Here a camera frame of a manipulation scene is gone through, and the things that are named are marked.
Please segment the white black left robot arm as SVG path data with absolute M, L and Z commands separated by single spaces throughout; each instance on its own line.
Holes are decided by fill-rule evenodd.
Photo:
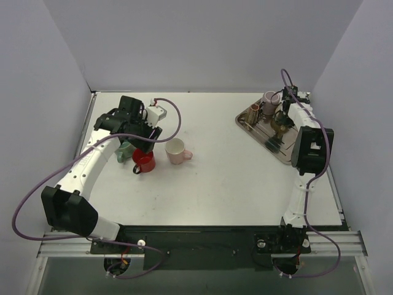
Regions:
M 143 152 L 150 152 L 162 129 L 157 123 L 166 117 L 166 110 L 153 103 L 122 96 L 117 108 L 100 115 L 84 148 L 86 155 L 78 160 L 55 187 L 47 186 L 41 193 L 47 222 L 59 230 L 82 237 L 104 240 L 113 253 L 125 249 L 126 237 L 120 225 L 102 218 L 89 202 L 93 187 L 108 160 L 123 143 L 130 143 Z

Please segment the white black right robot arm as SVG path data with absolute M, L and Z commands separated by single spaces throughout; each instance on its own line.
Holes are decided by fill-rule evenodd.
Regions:
M 282 113 L 298 131 L 290 158 L 297 176 L 282 221 L 286 227 L 303 230 L 309 225 L 308 201 L 330 162 L 334 131 L 323 127 L 314 117 L 308 102 L 300 101 L 295 86 L 283 89 Z

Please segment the pink ceramic mug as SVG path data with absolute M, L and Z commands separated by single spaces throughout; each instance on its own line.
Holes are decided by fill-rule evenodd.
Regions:
M 179 165 L 186 160 L 191 160 L 193 153 L 186 150 L 185 143 L 179 138 L 172 138 L 165 144 L 165 152 L 168 160 L 173 165 Z

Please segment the red mug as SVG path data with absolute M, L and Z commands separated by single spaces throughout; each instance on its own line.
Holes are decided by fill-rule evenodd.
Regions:
M 133 173 L 136 175 L 151 172 L 156 166 L 153 151 L 144 153 L 140 149 L 136 149 L 133 152 L 132 160 L 134 162 Z

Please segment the aluminium rail frame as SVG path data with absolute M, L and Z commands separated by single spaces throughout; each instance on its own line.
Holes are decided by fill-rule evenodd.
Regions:
M 162 100 L 161 100 L 161 98 L 153 98 L 152 100 L 151 100 L 151 102 L 150 102 L 150 104 L 149 105 L 145 105 L 144 103 L 144 106 L 150 106 L 150 105 L 152 105 L 153 103 L 155 103 L 155 104 L 157 104 L 157 106 L 161 106 L 161 102 L 162 102 Z M 155 140 L 154 141 L 154 143 L 155 144 L 157 144 L 157 143 L 161 143 L 162 142 L 162 139 L 160 138 L 160 136 L 158 137 L 158 139 L 157 140 Z M 82 153 L 79 155 L 79 156 L 77 156 L 71 163 L 69 163 L 68 165 L 66 165 L 65 167 L 63 167 L 63 172 L 64 172 L 64 176 L 67 174 L 67 172 L 69 171 L 69 169 L 78 161 L 78 160 L 80 160 L 81 158 L 83 158 L 84 156 L 86 155 L 86 152 L 84 152 L 84 150 L 82 151 Z M 307 236 L 308 236 L 308 241 L 309 241 L 309 245 L 310 245 L 310 247 L 311 247 L 311 252 L 312 252 L 312 247 L 313 247 L 313 243 L 312 243 L 312 241 L 309 239 L 310 238 L 310 236 L 312 236 L 312 235 L 316 235 L 316 236 L 318 236 L 318 237 L 321 237 L 321 238 L 324 238 L 324 239 L 326 239 L 328 242 L 330 242 L 336 249 L 337 249 L 337 253 L 338 253 L 338 255 L 339 256 L 342 256 L 342 255 L 344 255 L 344 254 L 346 254 L 346 250 L 345 250 L 345 248 L 344 248 L 344 246 L 345 246 L 345 241 L 335 241 L 334 240 L 334 238 L 333 238 L 333 232 L 327 232 L 327 231 L 318 231 L 316 228 L 314 228 L 310 223 L 309 223 L 309 221 L 308 221 L 308 226 L 305 228 L 306 229 L 306 234 L 307 234 Z M 132 226 L 132 225 L 123 225 L 123 224 L 119 224 L 120 225 L 120 228 L 122 227 L 122 226 Z M 284 225 L 284 223 L 283 223 L 283 221 L 282 221 L 282 219 L 281 219 L 281 222 L 280 222 L 280 224 L 279 224 L 279 226 L 285 226 Z M 69 237 L 70 238 L 77 238 L 77 237 L 82 237 L 82 236 L 80 236 L 80 235 L 77 235 L 77 234 L 74 234 L 74 233 L 72 233 L 72 232 L 69 232 Z M 115 244 L 116 243 L 116 239 L 115 240 L 103 240 L 103 239 L 100 239 L 100 238 L 93 238 L 93 237 L 86 237 L 86 238 L 91 238 L 92 240 L 95 240 L 95 241 L 101 241 L 101 242 L 104 242 L 104 243 L 112 243 L 112 244 Z

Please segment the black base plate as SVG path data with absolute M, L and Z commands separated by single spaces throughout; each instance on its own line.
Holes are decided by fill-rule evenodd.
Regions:
M 272 256 L 289 264 L 309 254 L 306 229 L 287 226 L 122 226 L 116 243 L 93 241 L 92 254 L 144 255 L 143 269 L 271 270 Z

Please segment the purple mug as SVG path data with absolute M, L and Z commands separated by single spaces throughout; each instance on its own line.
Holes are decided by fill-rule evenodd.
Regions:
M 265 92 L 262 97 L 262 113 L 266 116 L 272 116 L 275 113 L 276 108 L 279 106 L 280 102 L 281 97 L 279 96 L 279 92 Z

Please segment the brown patterned cup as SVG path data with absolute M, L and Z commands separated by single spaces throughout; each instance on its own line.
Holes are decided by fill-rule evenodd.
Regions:
M 246 123 L 249 125 L 253 125 L 257 122 L 260 112 L 260 105 L 259 104 L 252 104 L 250 105 L 249 109 L 247 110 L 246 114 Z

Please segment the green ceramic mug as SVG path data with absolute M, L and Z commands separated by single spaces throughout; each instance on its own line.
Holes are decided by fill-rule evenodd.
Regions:
M 125 163 L 127 160 L 132 158 L 135 149 L 136 148 L 127 141 L 122 143 L 120 147 L 115 151 L 117 162 Z

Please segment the metal serving tray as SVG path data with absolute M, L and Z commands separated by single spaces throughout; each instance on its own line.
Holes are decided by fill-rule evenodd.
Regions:
M 236 116 L 235 122 L 237 126 L 273 154 L 280 162 L 291 165 L 291 155 L 298 135 L 297 128 L 292 126 L 281 139 L 278 139 L 275 137 L 275 132 L 270 126 L 270 121 L 273 116 L 263 115 L 261 102 L 256 101 L 255 103 L 260 105 L 257 122 L 253 125 L 246 123 L 246 114 L 250 107 L 248 106 L 243 112 Z

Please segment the beige round mug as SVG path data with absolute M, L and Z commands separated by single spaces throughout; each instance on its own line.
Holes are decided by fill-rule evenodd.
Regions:
M 270 121 L 270 126 L 275 132 L 275 137 L 278 139 L 281 139 L 293 125 L 293 121 L 283 111 L 275 113 Z

